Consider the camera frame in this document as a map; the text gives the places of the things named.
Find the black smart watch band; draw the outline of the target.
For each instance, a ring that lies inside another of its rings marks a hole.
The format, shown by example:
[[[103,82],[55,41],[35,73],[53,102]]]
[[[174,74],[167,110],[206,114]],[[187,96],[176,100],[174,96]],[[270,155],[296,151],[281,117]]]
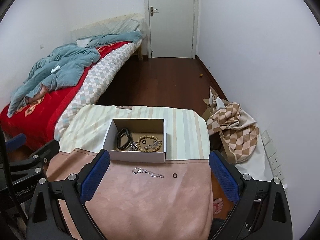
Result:
[[[126,150],[133,141],[131,132],[128,128],[122,128],[117,135],[117,148],[120,151]]]

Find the bare foot red sandal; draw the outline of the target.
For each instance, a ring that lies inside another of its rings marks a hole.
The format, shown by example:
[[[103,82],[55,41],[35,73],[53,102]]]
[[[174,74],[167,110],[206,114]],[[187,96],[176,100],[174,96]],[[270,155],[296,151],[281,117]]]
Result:
[[[213,201],[213,209],[214,209],[214,215],[218,215],[223,208],[223,199],[222,198],[216,198]]]

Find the red bed blanket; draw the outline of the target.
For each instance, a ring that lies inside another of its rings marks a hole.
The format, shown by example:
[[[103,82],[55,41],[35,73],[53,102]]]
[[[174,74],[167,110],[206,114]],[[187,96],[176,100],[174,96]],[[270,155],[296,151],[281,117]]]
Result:
[[[5,136],[13,138],[23,133],[26,136],[25,145],[32,150],[53,140],[59,117],[80,89],[90,67],[84,71],[76,86],[47,93],[38,102],[18,110],[11,118],[7,116],[8,108],[5,107],[1,112],[1,128]]]

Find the checkered brown cloth pile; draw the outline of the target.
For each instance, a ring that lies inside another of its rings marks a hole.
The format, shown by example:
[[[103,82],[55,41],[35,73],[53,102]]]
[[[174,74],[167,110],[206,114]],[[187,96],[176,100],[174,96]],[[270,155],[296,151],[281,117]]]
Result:
[[[207,120],[209,135],[218,133],[230,164],[247,161],[253,154],[259,137],[257,122],[236,102],[225,102]]]

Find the white cardboard box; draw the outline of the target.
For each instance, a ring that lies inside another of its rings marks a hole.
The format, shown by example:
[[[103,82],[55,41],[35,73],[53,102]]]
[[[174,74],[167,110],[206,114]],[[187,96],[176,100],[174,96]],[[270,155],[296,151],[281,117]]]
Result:
[[[117,148],[117,135],[128,128],[133,141],[124,151]],[[112,119],[102,146],[111,160],[135,163],[165,163],[167,133],[164,119]]]

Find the teal quilt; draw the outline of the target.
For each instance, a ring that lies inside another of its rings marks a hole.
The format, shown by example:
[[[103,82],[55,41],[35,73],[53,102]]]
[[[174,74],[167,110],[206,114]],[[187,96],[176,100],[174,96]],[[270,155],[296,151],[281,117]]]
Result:
[[[33,65],[24,83],[12,93],[7,116],[11,118],[28,100],[40,94],[41,89],[52,92],[76,86],[85,68],[99,61],[98,47],[123,41],[137,42],[142,36],[141,31],[98,35],[86,38],[84,47],[73,42],[55,48]]]

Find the checkered bed sheet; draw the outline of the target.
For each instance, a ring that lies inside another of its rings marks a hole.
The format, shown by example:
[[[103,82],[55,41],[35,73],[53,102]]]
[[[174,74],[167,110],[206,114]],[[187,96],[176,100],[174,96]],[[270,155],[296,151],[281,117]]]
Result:
[[[141,44],[142,39],[139,39],[137,42],[116,42],[97,48],[101,58],[89,68],[80,89],[59,117],[54,128],[55,140],[62,138],[80,109],[97,102],[120,68],[140,49]]]

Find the white door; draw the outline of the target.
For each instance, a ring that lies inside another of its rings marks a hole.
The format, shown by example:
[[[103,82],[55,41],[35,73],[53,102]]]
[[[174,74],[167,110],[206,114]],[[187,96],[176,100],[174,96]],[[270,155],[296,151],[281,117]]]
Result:
[[[199,0],[145,0],[147,54],[151,58],[195,58]]]

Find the white wall socket strip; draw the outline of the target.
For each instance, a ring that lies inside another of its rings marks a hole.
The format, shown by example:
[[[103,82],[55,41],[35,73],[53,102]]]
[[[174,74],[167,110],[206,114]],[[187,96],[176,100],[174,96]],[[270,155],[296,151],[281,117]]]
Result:
[[[263,142],[265,154],[266,154],[272,175],[274,176],[274,178],[278,178],[281,181],[284,191],[285,193],[287,193],[288,185],[285,181],[285,176],[282,170],[281,161],[277,155],[277,149],[271,137],[269,136],[267,130],[264,130],[263,133],[261,133],[261,139]]]

